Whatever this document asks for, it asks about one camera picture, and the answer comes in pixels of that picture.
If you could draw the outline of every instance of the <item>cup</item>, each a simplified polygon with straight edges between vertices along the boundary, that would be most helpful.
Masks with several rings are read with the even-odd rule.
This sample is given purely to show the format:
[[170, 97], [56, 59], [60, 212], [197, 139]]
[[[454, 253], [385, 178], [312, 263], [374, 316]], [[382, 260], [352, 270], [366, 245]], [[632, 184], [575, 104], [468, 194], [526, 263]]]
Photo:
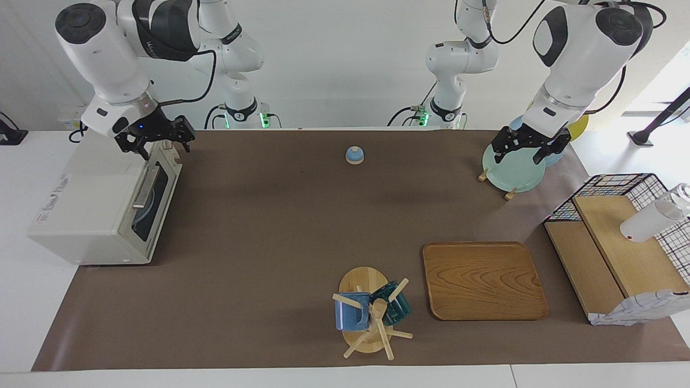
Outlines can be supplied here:
[[412, 312], [412, 308], [402, 292], [397, 294], [397, 297], [392, 302], [388, 301], [388, 297], [391, 296], [396, 288], [397, 282], [393, 280], [380, 289], [374, 291], [374, 293], [371, 294], [371, 297], [369, 297], [370, 303], [374, 303], [374, 301], [379, 298], [388, 303], [386, 313], [383, 317], [383, 321], [386, 326], [393, 326], [394, 324], [400, 323], [400, 321], [405, 319], [405, 317], [410, 315]]
[[690, 186], [679, 184], [661, 194], [620, 225], [620, 232], [632, 242], [645, 242], [690, 214]]
[[369, 293], [341, 292], [341, 296], [359, 302], [361, 309], [335, 301], [335, 327], [340, 331], [361, 331], [369, 328]]

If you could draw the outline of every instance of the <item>microwave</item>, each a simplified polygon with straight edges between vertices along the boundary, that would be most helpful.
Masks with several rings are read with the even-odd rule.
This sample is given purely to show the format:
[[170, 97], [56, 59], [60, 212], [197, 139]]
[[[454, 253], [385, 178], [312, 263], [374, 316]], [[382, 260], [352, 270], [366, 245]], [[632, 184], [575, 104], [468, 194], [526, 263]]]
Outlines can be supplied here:
[[86, 132], [29, 238], [76, 265], [149, 263], [182, 164], [170, 141], [149, 143], [147, 151], [148, 161]]

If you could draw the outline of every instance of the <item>black wire mesh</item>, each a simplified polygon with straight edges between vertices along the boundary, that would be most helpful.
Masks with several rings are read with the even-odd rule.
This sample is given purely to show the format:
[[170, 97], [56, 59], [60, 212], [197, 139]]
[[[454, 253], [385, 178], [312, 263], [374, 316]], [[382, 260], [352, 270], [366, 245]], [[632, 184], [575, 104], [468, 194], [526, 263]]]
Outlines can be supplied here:
[[[598, 195], [625, 195], [640, 210], [668, 189], [654, 174], [596, 175], [559, 206], [544, 222], [582, 221], [573, 198]], [[656, 235], [683, 280], [690, 285], [690, 219]]]

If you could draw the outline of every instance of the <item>brown table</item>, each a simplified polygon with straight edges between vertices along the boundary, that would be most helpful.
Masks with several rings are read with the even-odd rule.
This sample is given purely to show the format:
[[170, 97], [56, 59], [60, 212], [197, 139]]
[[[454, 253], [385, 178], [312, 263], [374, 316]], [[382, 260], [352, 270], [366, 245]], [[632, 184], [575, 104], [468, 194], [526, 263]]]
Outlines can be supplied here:
[[[587, 177], [572, 149], [511, 202], [477, 182], [488, 131], [202, 132], [147, 266], [82, 267], [33, 370], [690, 360], [668, 318], [592, 327], [540, 222]], [[350, 166], [345, 150], [366, 161]], [[518, 241], [550, 306], [535, 322], [441, 322], [428, 242]], [[356, 353], [331, 294], [355, 266], [408, 277], [395, 361]]]

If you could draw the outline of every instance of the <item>dark green mug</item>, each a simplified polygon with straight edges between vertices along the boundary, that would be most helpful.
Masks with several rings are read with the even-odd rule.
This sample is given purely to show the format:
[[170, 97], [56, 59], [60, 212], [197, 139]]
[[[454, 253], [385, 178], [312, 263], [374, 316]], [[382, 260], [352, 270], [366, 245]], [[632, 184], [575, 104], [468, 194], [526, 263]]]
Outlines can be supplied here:
[[374, 303], [376, 299], [384, 299], [388, 303], [386, 308], [386, 314], [383, 317], [384, 324], [386, 326], [393, 326], [394, 324], [400, 323], [405, 317], [410, 315], [412, 308], [410, 304], [405, 299], [405, 295], [402, 292], [397, 294], [397, 298], [392, 302], [388, 301], [388, 297], [391, 296], [393, 291], [397, 288], [397, 282], [395, 280], [389, 282], [380, 289], [374, 291], [369, 298], [370, 303]]

